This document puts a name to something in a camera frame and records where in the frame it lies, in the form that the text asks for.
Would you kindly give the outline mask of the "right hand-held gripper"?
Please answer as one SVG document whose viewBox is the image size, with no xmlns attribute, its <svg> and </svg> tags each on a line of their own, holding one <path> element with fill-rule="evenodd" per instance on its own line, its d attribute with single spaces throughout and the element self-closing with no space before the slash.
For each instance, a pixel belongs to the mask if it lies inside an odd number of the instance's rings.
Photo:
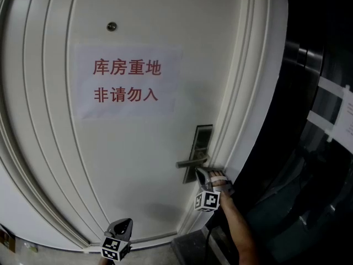
<svg viewBox="0 0 353 265">
<path fill-rule="evenodd" d="M 210 173 L 204 168 L 195 168 L 195 175 L 200 190 L 195 197 L 195 210 L 202 212 L 211 212 L 218 209 L 220 205 L 220 196 L 224 192 L 228 195 L 234 193 L 232 182 L 229 185 L 213 187 Z"/>
</svg>

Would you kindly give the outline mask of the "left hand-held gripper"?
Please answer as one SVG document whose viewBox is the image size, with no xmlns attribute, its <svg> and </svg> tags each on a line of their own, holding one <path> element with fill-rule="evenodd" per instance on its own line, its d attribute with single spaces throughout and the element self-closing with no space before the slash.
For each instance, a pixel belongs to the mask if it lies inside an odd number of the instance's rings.
<svg viewBox="0 0 353 265">
<path fill-rule="evenodd" d="M 121 262 L 132 248 L 130 242 L 132 228 L 133 221 L 131 218 L 112 222 L 104 232 L 100 244 L 101 256 L 113 262 Z"/>
</svg>

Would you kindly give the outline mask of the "person's right hand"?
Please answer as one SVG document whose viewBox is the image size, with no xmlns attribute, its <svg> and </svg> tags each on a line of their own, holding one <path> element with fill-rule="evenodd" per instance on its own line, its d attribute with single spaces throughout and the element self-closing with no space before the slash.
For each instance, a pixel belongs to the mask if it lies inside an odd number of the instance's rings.
<svg viewBox="0 0 353 265">
<path fill-rule="evenodd" d="M 211 171 L 208 173 L 209 181 L 212 187 L 220 187 L 229 185 L 229 180 L 222 171 Z"/>
</svg>

